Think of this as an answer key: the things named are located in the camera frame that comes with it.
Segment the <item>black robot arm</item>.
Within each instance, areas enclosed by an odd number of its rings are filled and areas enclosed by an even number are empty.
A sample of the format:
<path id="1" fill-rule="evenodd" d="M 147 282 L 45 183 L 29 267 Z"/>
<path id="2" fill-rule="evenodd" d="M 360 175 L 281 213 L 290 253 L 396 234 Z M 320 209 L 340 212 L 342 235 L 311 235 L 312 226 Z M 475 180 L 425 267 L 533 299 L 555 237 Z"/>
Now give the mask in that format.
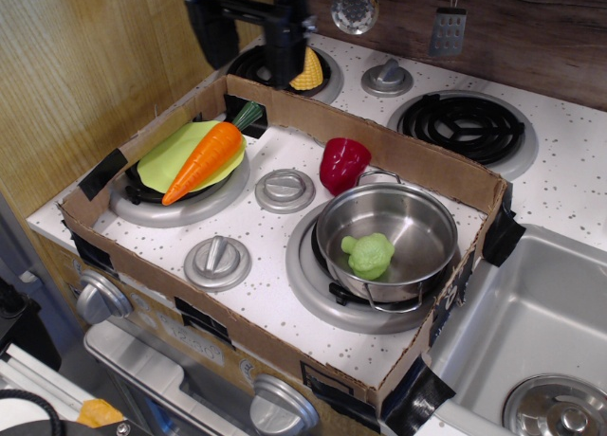
<path id="1" fill-rule="evenodd" d="M 219 69 L 240 53 L 238 21 L 260 27 L 271 85 L 287 88 L 304 72 L 316 17 L 308 0 L 184 0 L 195 37 L 208 64 Z"/>

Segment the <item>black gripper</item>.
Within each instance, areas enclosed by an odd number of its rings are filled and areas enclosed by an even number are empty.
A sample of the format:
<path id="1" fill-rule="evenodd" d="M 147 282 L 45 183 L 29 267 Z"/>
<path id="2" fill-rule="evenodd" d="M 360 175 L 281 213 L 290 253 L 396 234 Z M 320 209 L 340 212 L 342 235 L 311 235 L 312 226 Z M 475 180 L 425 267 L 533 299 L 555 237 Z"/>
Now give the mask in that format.
<path id="1" fill-rule="evenodd" d="M 304 71 L 308 38 L 316 31 L 314 15 L 298 16 L 292 9 L 276 9 L 264 23 L 266 68 L 271 85 L 287 88 Z"/>

